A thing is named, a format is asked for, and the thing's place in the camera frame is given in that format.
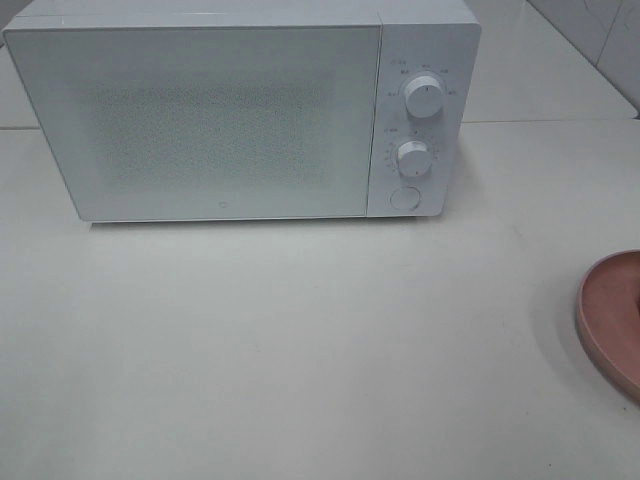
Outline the white microwave oven body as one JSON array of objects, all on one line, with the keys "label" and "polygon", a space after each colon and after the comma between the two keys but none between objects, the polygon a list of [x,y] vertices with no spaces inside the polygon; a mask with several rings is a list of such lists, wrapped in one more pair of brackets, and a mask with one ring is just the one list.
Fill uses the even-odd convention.
[{"label": "white microwave oven body", "polygon": [[[365,26],[378,27],[380,37],[364,214],[175,221],[436,216],[443,209],[456,158],[481,36],[478,20],[461,1],[34,1],[7,24],[2,37],[16,69],[6,40],[7,33],[16,30]],[[406,83],[422,72],[433,73],[444,86],[443,108],[426,119],[412,117],[403,97]],[[411,140],[428,143],[434,153],[428,173],[417,178],[402,176],[396,165],[397,147]],[[391,194],[406,186],[421,193],[420,205],[412,211],[390,204]]]}]

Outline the upper white power knob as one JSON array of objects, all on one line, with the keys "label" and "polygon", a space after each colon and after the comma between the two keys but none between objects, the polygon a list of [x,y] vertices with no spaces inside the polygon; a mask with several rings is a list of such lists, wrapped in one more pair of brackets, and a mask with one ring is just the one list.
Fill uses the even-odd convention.
[{"label": "upper white power knob", "polygon": [[406,110],[412,117],[430,118],[443,108],[444,86],[433,73],[422,72],[406,83],[403,97]]}]

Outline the round white door button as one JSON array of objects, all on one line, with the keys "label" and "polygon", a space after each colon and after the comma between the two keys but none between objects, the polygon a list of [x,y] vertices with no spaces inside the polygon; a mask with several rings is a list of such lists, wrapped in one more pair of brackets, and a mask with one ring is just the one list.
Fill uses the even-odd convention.
[{"label": "round white door button", "polygon": [[415,210],[421,202],[420,191],[411,186],[401,187],[390,196],[390,204],[397,210]]}]

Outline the white timer knob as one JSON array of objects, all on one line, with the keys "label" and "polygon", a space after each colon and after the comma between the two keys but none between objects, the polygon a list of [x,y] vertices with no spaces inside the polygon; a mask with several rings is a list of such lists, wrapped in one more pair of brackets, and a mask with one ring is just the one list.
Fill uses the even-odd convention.
[{"label": "white timer knob", "polygon": [[434,161],[432,147],[425,142],[411,140],[396,149],[396,165],[399,173],[407,178],[426,175]]}]

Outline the pink round plate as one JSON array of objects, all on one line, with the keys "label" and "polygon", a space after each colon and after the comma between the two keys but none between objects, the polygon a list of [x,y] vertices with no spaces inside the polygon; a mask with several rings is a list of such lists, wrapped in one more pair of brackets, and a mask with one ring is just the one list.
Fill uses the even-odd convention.
[{"label": "pink round plate", "polygon": [[586,355],[615,388],[639,402],[639,252],[596,262],[576,296],[575,328]]}]

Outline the white microwave door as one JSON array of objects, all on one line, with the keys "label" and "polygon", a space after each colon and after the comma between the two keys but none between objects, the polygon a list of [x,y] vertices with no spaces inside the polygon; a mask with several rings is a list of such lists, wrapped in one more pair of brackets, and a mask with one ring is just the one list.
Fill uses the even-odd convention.
[{"label": "white microwave door", "polygon": [[16,30],[80,218],[361,216],[380,30]]}]

